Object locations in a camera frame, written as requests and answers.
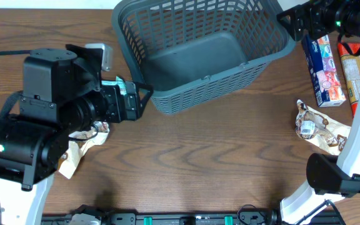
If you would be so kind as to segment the orange pasta packet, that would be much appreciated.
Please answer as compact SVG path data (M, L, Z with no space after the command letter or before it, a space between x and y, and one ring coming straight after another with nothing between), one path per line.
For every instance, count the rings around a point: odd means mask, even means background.
M360 55L353 56L349 54L342 44L338 44L337 49L341 60L344 78L346 80L352 116L355 116L360 97Z

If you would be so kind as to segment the grey plastic basket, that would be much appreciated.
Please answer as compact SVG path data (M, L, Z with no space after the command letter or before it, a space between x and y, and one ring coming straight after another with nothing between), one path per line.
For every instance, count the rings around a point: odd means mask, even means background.
M111 23L134 81L176 114L249 86L295 41L267 0L125 0Z

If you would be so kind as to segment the tissue multipack box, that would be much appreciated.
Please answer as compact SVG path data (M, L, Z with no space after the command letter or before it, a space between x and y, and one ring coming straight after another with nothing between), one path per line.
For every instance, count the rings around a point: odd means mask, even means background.
M340 106L346 97L337 74L328 36L311 39L309 35L305 35L301 44L317 106L320 108Z

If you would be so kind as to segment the beige snack bag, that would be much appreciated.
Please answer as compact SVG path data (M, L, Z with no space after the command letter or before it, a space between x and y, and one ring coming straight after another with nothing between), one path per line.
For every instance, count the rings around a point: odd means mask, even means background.
M340 155L348 140L351 126L337 122L309 107L300 99L297 100L296 106L297 136L331 155Z

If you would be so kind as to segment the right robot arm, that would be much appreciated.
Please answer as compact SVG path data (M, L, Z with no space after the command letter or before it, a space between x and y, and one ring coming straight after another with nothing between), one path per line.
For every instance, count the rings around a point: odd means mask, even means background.
M360 1L290 2L277 20L291 37L337 31L340 36L360 38ZM281 219L286 224L307 223L325 206L360 194L360 99L344 149L338 156L314 153L307 162L307 181L281 201Z

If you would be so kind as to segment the crumpled beige bag under arm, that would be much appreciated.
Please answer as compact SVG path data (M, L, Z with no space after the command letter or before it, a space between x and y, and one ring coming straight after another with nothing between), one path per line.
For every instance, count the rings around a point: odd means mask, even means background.
M94 122L89 131L76 131L69 135L74 141L69 141L67 151L61 156L58 171L65 178L71 179L80 160L93 146L100 146L106 142L109 134L107 122Z

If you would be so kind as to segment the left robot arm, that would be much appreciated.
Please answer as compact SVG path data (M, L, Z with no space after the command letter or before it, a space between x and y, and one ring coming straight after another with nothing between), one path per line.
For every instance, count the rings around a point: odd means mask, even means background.
M104 51L68 44L64 49L26 51L23 90L0 112L0 178L23 191L52 175L68 148L71 133L96 121L139 119L151 86L127 81L125 93L101 78Z

